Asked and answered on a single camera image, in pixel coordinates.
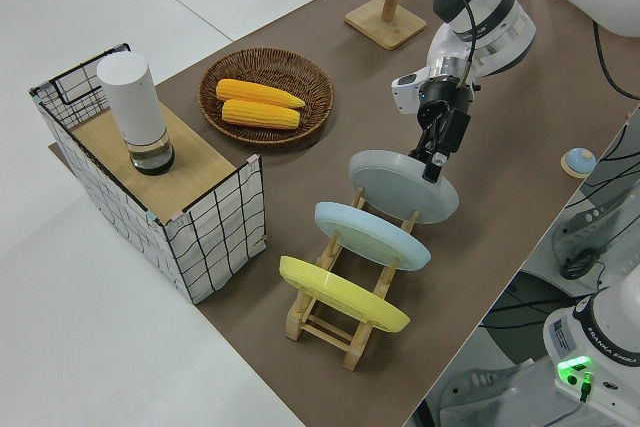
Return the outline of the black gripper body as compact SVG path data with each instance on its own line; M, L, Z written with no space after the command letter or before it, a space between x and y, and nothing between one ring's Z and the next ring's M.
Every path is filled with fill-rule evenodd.
M457 152L470 122L473 92L456 81L427 81L419 91L417 120L431 137L431 152Z

